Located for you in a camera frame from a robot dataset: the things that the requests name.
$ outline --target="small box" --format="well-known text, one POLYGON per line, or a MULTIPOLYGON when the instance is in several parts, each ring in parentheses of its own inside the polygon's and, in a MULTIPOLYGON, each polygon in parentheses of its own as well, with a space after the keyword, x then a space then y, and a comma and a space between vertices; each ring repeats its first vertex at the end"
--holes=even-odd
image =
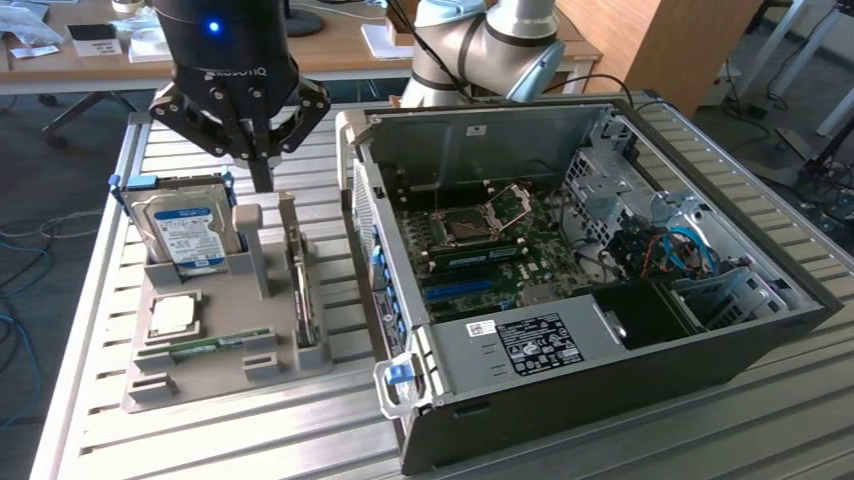
POLYGON ((116 27, 108 24, 68 25, 77 56, 94 57, 121 54, 116 27))

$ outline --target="wooden cabinet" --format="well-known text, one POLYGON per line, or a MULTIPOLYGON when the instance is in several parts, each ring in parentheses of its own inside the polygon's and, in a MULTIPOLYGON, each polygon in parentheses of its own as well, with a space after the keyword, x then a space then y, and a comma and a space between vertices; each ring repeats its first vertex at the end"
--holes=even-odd
MULTIPOLYGON (((557 0, 584 39, 601 51, 592 73, 652 89, 692 115, 761 0, 557 0)), ((592 79, 588 92, 615 91, 592 79)))

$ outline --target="collaborative robot arm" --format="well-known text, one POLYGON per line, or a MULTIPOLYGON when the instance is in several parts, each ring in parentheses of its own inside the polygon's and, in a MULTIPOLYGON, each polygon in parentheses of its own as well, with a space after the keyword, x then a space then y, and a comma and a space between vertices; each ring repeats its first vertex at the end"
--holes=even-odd
POLYGON ((249 169, 273 190, 280 152, 302 143, 329 110, 326 90, 298 75, 288 53, 281 0, 154 0, 174 69, 149 112, 216 157, 249 169), (296 90, 298 107, 274 124, 296 90))
MULTIPOLYGON (((531 101, 553 77, 565 45, 553 0, 421 0, 415 31, 463 84, 531 101)), ((431 52, 416 44, 403 107, 455 105, 463 97, 431 52)))

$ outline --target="slotted table surface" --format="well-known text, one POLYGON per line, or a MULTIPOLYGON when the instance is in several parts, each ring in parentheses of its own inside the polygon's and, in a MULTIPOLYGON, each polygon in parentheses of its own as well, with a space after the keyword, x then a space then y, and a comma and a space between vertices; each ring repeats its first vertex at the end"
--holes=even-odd
MULTIPOLYGON (((274 169, 276 189, 296 195, 317 246, 333 372, 161 410, 120 410, 145 249, 109 199, 32 478, 400 477, 336 182, 334 113, 377 105, 336 106, 274 169)), ((641 113, 846 308, 727 384, 419 479, 814 480, 854 470, 854 262, 675 112, 652 106, 641 113)), ((645 159, 641 152, 640 162, 656 163, 645 159)), ((128 127, 116 171, 182 176, 225 164, 162 125, 140 121, 128 127)), ((244 170, 232 172, 238 202, 260 203, 261 238, 272 241, 282 233, 274 200, 252 193, 244 170)), ((651 173, 664 188, 679 187, 671 171, 651 173)))

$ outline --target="blue hard drive label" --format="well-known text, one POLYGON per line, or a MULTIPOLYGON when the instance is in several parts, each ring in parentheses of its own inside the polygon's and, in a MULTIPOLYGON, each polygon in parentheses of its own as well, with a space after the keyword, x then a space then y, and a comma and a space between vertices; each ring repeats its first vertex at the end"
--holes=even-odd
POLYGON ((584 360, 556 313, 497 325, 497 337, 523 377, 584 360))
POLYGON ((225 261, 218 233, 210 230, 209 208, 184 208, 154 213, 154 222, 172 261, 184 268, 206 269, 225 261))

